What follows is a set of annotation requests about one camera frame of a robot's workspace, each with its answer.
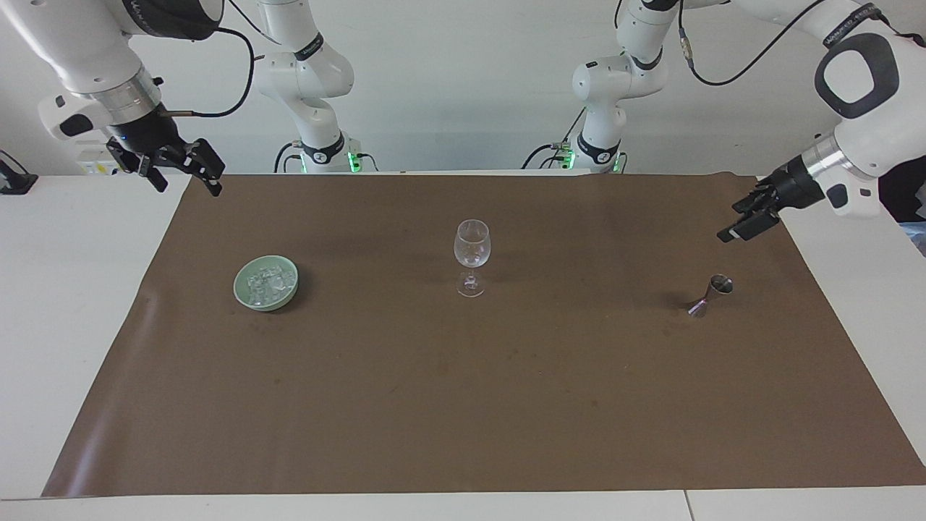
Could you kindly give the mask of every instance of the white table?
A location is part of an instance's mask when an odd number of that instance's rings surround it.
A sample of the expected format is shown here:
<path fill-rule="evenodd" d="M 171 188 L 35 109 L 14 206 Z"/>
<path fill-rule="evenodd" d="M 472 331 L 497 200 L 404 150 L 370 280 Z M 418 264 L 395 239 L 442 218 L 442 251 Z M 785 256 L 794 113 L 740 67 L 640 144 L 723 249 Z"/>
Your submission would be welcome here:
<path fill-rule="evenodd" d="M 0 197 L 0 498 L 41 493 L 189 182 L 168 178 L 162 195 L 125 176 L 44 177 L 28 196 Z M 783 218 L 923 459 L 926 260 L 886 214 L 840 219 L 821 203 Z M 924 512 L 926 487 L 0 502 L 3 520 L 845 521 L 923 519 Z"/>

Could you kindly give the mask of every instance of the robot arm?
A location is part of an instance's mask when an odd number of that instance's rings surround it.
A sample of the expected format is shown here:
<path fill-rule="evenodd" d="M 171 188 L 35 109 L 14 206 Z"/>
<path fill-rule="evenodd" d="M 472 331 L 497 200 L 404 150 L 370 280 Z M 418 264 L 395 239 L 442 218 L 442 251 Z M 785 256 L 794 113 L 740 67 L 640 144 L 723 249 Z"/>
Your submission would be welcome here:
<path fill-rule="evenodd" d="M 139 172 L 158 191 L 167 181 L 156 167 L 166 166 L 203 180 L 215 196 L 224 163 L 206 140 L 181 139 L 163 114 L 159 83 L 128 38 L 205 39 L 219 26 L 223 5 L 223 0 L 0 0 L 0 10 L 68 91 L 40 105 L 52 135 L 69 139 L 103 130 L 121 166 Z"/>
<path fill-rule="evenodd" d="M 607 172 L 619 153 L 626 115 L 621 99 L 663 88 L 662 42 L 679 13 L 680 0 L 631 0 L 618 26 L 622 52 L 576 69 L 573 90 L 588 117 L 573 138 L 575 166 Z M 686 0 L 683 7 L 714 6 L 723 0 Z M 870 216 L 880 211 L 877 178 L 899 163 L 926 154 L 926 123 L 916 110 L 926 103 L 926 49 L 895 33 L 872 4 L 852 0 L 732 0 L 765 21 L 817 37 L 829 52 L 818 67 L 820 97 L 843 117 L 835 130 L 788 161 L 733 208 L 739 222 L 718 236 L 748 240 L 779 222 L 783 208 L 806 208 L 828 199 L 836 213 Z M 693 66 L 690 46 L 682 40 Z"/>
<path fill-rule="evenodd" d="M 806 7 L 796 0 L 736 4 L 782 25 Z M 782 209 L 803 209 L 823 199 L 839 215 L 877 215 L 877 178 L 926 155 L 926 123 L 913 109 L 926 103 L 920 87 L 926 48 L 895 33 L 874 5 L 850 0 L 814 7 L 797 27 L 829 48 L 814 84 L 842 122 L 733 205 L 742 217 L 718 234 L 724 242 L 749 240 L 777 224 Z"/>
<path fill-rule="evenodd" d="M 359 143 L 341 130 L 332 106 L 323 100 L 351 91 L 353 68 L 325 42 L 305 0 L 257 0 L 257 4 L 267 33 L 286 49 L 258 62 L 257 88 L 293 118 L 309 172 L 354 170 Z"/>
<path fill-rule="evenodd" d="M 714 6 L 725 0 L 689 0 L 685 8 Z M 662 60 L 663 42 L 679 12 L 678 0 L 631 0 L 617 29 L 621 52 L 581 65 L 572 75 L 572 90 L 585 104 L 587 117 L 572 138 L 574 166 L 610 172 L 619 154 L 627 115 L 623 99 L 661 91 L 669 78 Z"/>

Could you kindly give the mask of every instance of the metal jigger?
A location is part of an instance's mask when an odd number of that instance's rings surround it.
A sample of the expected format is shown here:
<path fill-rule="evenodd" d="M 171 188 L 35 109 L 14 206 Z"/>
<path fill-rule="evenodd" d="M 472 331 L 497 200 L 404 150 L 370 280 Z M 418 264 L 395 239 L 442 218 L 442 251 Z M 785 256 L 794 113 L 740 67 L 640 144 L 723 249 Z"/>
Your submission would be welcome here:
<path fill-rule="evenodd" d="M 733 279 L 727 275 L 714 275 L 710 277 L 710 284 L 707 285 L 707 293 L 704 297 L 688 306 L 688 314 L 693 318 L 704 318 L 707 314 L 707 303 L 711 300 L 719 299 L 724 295 L 730 295 L 733 292 Z"/>

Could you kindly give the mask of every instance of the black band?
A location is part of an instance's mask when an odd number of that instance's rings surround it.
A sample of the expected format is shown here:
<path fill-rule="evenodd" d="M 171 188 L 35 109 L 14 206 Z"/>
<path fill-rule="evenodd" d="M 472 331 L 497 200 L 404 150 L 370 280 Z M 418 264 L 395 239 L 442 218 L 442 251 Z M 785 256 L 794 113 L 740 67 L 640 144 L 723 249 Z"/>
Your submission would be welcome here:
<path fill-rule="evenodd" d="M 643 5 L 651 11 L 665 12 L 678 5 L 678 3 L 679 0 L 650 0 L 649 2 L 644 0 Z"/>
<path fill-rule="evenodd" d="M 122 0 L 122 5 L 142 31 L 161 38 L 205 40 L 219 26 L 199 0 Z"/>
<path fill-rule="evenodd" d="M 592 158 L 594 164 L 596 165 L 607 165 L 615 156 L 618 154 L 618 147 L 620 143 L 614 145 L 612 148 L 604 149 L 598 148 L 594 145 L 589 145 L 585 141 L 585 136 L 581 133 L 579 134 L 579 139 L 576 140 L 576 143 L 579 145 L 579 149 L 583 154 Z"/>
<path fill-rule="evenodd" d="M 337 156 L 339 152 L 344 150 L 345 142 L 344 133 L 341 133 L 341 135 L 338 136 L 338 140 L 334 142 L 334 145 L 325 146 L 324 148 L 312 148 L 304 143 L 302 144 L 302 149 L 315 164 L 327 165 L 332 162 L 334 156 Z"/>
<path fill-rule="evenodd" d="M 303 47 L 301 51 L 295 53 L 295 59 L 297 61 L 306 61 L 315 56 L 315 53 L 320 51 L 323 45 L 325 45 L 325 37 L 319 33 L 318 36 L 315 37 L 315 40 L 312 40 L 308 45 Z"/>
<path fill-rule="evenodd" d="M 826 83 L 826 68 L 837 56 L 847 51 L 856 51 L 865 59 L 871 79 L 874 81 L 874 88 L 871 92 L 855 103 L 843 100 Z M 844 39 L 830 49 L 830 52 L 820 62 L 814 84 L 817 87 L 817 94 L 840 116 L 853 120 L 868 114 L 900 90 L 900 71 L 897 69 L 891 43 L 887 41 L 887 38 L 873 32 L 865 32 Z"/>
<path fill-rule="evenodd" d="M 800 156 L 791 159 L 769 177 L 762 180 L 759 185 L 775 187 L 778 195 L 776 210 L 783 208 L 797 208 L 802 210 L 823 200 L 823 190 L 810 174 L 807 165 Z"/>
<path fill-rule="evenodd" d="M 644 62 L 640 61 L 639 59 L 637 59 L 636 57 L 631 57 L 631 58 L 633 58 L 633 63 L 636 64 L 636 66 L 637 66 L 638 69 L 640 69 L 640 70 L 653 70 L 653 69 L 656 68 L 657 65 L 659 65 L 659 62 L 662 61 L 662 51 L 663 51 L 663 50 L 664 50 L 664 47 L 660 47 L 660 48 L 659 48 L 659 56 L 657 56 L 656 59 L 654 59 L 654 60 L 651 61 L 650 63 L 644 63 Z"/>
<path fill-rule="evenodd" d="M 843 20 L 843 23 L 839 24 L 836 29 L 833 29 L 832 32 L 823 39 L 823 44 L 826 45 L 828 49 L 832 49 L 836 44 L 842 42 L 860 23 L 868 19 L 880 19 L 881 15 L 881 10 L 871 2 L 868 2 L 864 6 L 853 11 L 851 15 Z"/>
<path fill-rule="evenodd" d="M 163 110 L 164 105 L 158 105 L 135 121 L 110 125 L 107 129 L 123 148 L 135 154 L 154 155 L 162 146 L 183 146 L 177 123 L 161 116 Z"/>

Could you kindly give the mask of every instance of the black cord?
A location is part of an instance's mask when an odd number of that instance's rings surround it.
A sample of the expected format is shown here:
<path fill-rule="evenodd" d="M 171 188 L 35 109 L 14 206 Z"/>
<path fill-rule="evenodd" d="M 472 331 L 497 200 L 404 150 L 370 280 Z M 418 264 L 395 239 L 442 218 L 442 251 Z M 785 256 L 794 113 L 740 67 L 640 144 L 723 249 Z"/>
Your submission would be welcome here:
<path fill-rule="evenodd" d="M 165 116 L 173 116 L 180 118 L 224 118 L 232 114 L 234 111 L 241 108 L 241 105 L 244 105 L 244 101 L 247 99 L 247 96 L 251 94 L 251 85 L 254 83 L 254 62 L 257 61 L 257 57 L 254 55 L 254 46 L 251 45 L 251 41 L 247 39 L 247 36 L 244 36 L 240 32 L 234 29 L 227 29 L 225 27 L 219 27 L 216 29 L 216 32 L 224 32 L 226 34 L 231 34 L 232 36 L 237 36 L 244 40 L 244 43 L 247 44 L 247 52 L 251 57 L 250 69 L 247 73 L 247 85 L 244 86 L 244 94 L 241 95 L 241 99 L 238 100 L 238 103 L 234 104 L 234 107 L 225 110 L 224 112 L 195 112 L 193 110 L 170 110 L 164 113 Z"/>
<path fill-rule="evenodd" d="M 620 165 L 620 173 L 624 173 L 624 171 L 627 170 L 627 163 L 630 162 L 631 157 L 627 154 L 627 152 L 621 152 L 621 153 L 619 153 L 619 154 L 618 154 L 618 161 L 620 161 L 620 158 L 621 158 L 621 157 L 624 157 L 624 164 Z"/>
<path fill-rule="evenodd" d="M 0 149 L 0 154 L 3 154 L 4 156 L 7 156 L 7 157 L 9 158 L 9 160 L 13 161 L 13 162 L 16 164 L 16 166 L 18 166 L 19 169 L 22 170 L 22 173 L 24 173 L 24 174 L 26 174 L 26 175 L 29 175 L 29 171 L 26 170 L 26 167 L 22 166 L 22 163 L 20 163 L 19 161 L 17 161 L 16 158 L 14 158 L 13 156 L 10 156 L 9 153 L 7 153 L 5 150 Z"/>
<path fill-rule="evenodd" d="M 618 13 L 620 13 L 620 5 L 624 3 L 624 0 L 618 0 L 618 8 L 614 9 L 614 29 L 618 28 Z"/>
<path fill-rule="evenodd" d="M 238 4 L 235 4 L 235 3 L 234 3 L 234 0 L 229 0 L 229 4 L 231 4 L 231 6 L 234 7 L 234 10 L 238 11 L 238 14 L 241 15 L 241 18 L 243 18 L 244 21 L 246 21 L 246 22 L 248 23 L 248 25 L 250 25 L 251 27 L 253 27 L 255 31 L 259 32 L 261 36 L 263 36 L 264 38 L 267 38 L 268 40 L 270 40 L 270 41 L 273 42 L 274 44 L 277 44 L 277 45 L 280 44 L 280 42 L 277 42 L 277 41 L 274 40 L 273 38 L 270 38 L 270 36 L 269 36 L 268 34 L 266 34 L 265 32 L 261 31 L 260 28 L 257 27 L 257 25 L 256 25 L 253 21 L 251 21 L 251 19 L 248 18 L 247 15 L 245 15 L 244 11 L 242 11 L 241 8 L 238 7 Z"/>
<path fill-rule="evenodd" d="M 296 155 L 292 155 L 286 158 L 286 161 L 283 162 L 283 173 L 289 173 L 286 171 L 286 163 L 288 163 L 290 159 L 301 159 L 301 158 L 302 156 L 296 156 Z"/>
<path fill-rule="evenodd" d="M 283 154 L 292 147 L 293 147 L 293 142 L 290 141 L 289 143 L 284 145 L 283 148 L 280 149 L 280 152 L 277 152 L 277 158 L 276 160 L 273 161 L 273 173 L 277 173 L 280 171 L 280 161 L 283 159 Z"/>
<path fill-rule="evenodd" d="M 563 157 L 561 157 L 561 156 L 553 156 L 552 158 L 544 159 L 544 162 L 540 163 L 540 169 L 542 170 L 544 167 L 546 167 L 546 168 L 553 168 L 553 163 L 555 163 L 555 162 L 557 162 L 557 161 L 561 161 L 561 160 L 563 160 L 563 159 L 565 159 L 565 158 L 563 158 Z"/>
<path fill-rule="evenodd" d="M 566 131 L 566 135 L 563 136 L 563 142 L 566 142 L 567 140 L 569 140 L 569 135 L 572 133 L 573 130 L 575 130 L 576 125 L 579 124 L 579 120 L 582 119 L 583 114 L 585 114 L 585 107 L 582 107 L 582 110 L 579 111 L 579 115 L 576 116 L 576 121 L 573 121 L 572 126 L 569 127 L 569 130 Z"/>
<path fill-rule="evenodd" d="M 357 157 L 361 159 L 369 158 L 369 160 L 373 161 L 373 168 L 376 169 L 376 172 L 380 171 L 380 167 L 376 164 L 376 158 L 372 154 L 357 154 Z"/>
<path fill-rule="evenodd" d="M 704 77 L 702 77 L 698 73 L 698 71 L 695 69 L 695 64 L 694 64 L 695 57 L 692 54 L 691 44 L 688 40 L 688 35 L 685 33 L 684 24 L 682 23 L 682 13 L 684 12 L 684 9 L 685 9 L 685 1 L 679 0 L 679 5 L 680 5 L 679 37 L 682 39 L 682 51 L 685 54 L 685 60 L 688 62 L 688 68 L 691 69 L 691 72 L 695 76 L 695 78 L 697 78 L 699 82 L 705 85 L 710 85 L 712 87 L 722 87 L 723 85 L 729 85 L 730 83 L 733 83 L 736 80 L 739 80 L 747 72 L 749 72 L 759 62 L 759 60 L 762 59 L 766 54 L 768 54 L 771 48 L 774 47 L 784 37 L 784 35 L 788 33 L 797 24 L 798 21 L 800 21 L 800 19 L 806 16 L 807 13 L 809 13 L 814 7 L 819 6 L 823 2 L 826 2 L 826 0 L 816 0 L 814 3 L 810 4 L 803 11 L 801 11 L 801 13 L 797 15 L 795 19 L 791 20 L 791 22 L 788 23 L 788 25 L 784 26 L 784 29 L 778 33 L 778 36 L 776 36 L 774 40 L 772 40 L 768 45 L 766 45 L 765 49 L 763 49 L 762 52 L 758 54 L 758 56 L 756 56 L 751 62 L 749 62 L 749 65 L 746 65 L 746 67 L 743 70 L 740 70 L 738 73 L 732 76 L 729 80 L 725 80 L 723 82 L 712 82 L 711 80 L 706 80 Z"/>
<path fill-rule="evenodd" d="M 544 150 L 556 150 L 556 149 L 557 149 L 556 145 L 538 146 L 537 149 L 531 152 L 531 154 L 527 157 L 527 159 L 524 160 L 524 164 L 521 165 L 521 169 L 527 170 L 527 166 L 531 164 L 531 161 L 533 161 L 534 158 L 537 157 L 537 154 L 540 154 Z"/>
<path fill-rule="evenodd" d="M 582 119 L 582 115 L 583 115 L 583 114 L 585 114 L 585 107 L 582 107 L 582 110 L 579 111 L 579 115 L 576 116 L 575 121 L 572 122 L 572 126 L 570 126 L 570 127 L 569 127 L 569 130 L 566 131 L 566 135 L 563 136 L 563 139 L 562 139 L 562 141 L 561 141 L 560 143 L 566 143 L 566 142 L 569 140 L 569 135 L 572 133 L 573 130 L 575 130 L 576 125 L 579 124 L 579 120 Z M 529 164 L 531 164 L 531 161 L 533 161 L 533 159 L 537 157 L 537 154 L 540 154 L 540 153 L 543 152 L 544 150 L 556 150 L 556 151 L 559 151 L 559 150 L 560 150 L 560 147 L 561 147 L 561 145 L 560 145 L 559 143 L 553 143 L 553 144 L 550 144 L 550 145 L 538 146 L 537 149 L 534 150 L 533 152 L 531 152 L 531 154 L 527 157 L 527 159 L 524 160 L 524 164 L 521 165 L 521 169 L 522 169 L 522 170 L 527 170 L 527 167 L 528 167 Z"/>
<path fill-rule="evenodd" d="M 923 39 L 922 35 L 916 34 L 915 32 L 898 31 L 897 29 L 894 28 L 893 25 L 891 25 L 891 21 L 887 19 L 887 17 L 885 17 L 884 15 L 880 15 L 878 19 L 884 22 L 884 25 L 886 25 L 888 29 L 893 31 L 894 34 L 896 34 L 897 36 L 900 36 L 901 38 L 909 38 L 910 40 L 913 40 L 913 42 L 919 45 L 920 47 L 926 47 L 926 40 Z"/>

